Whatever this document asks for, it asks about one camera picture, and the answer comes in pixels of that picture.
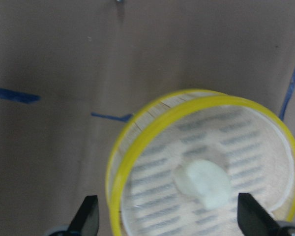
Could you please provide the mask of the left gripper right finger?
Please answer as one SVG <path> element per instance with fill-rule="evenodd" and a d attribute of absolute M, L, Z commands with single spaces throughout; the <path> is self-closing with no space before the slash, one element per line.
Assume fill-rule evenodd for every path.
<path fill-rule="evenodd" d="M 250 193 L 239 193 L 237 224 L 244 236 L 295 236 L 295 224 L 276 221 Z"/>

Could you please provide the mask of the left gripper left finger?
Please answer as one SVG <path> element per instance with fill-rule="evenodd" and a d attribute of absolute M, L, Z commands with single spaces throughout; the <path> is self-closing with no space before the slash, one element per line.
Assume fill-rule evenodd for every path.
<path fill-rule="evenodd" d="M 46 236 L 96 236 L 99 231 L 98 196 L 86 196 L 68 226 L 49 230 Z"/>

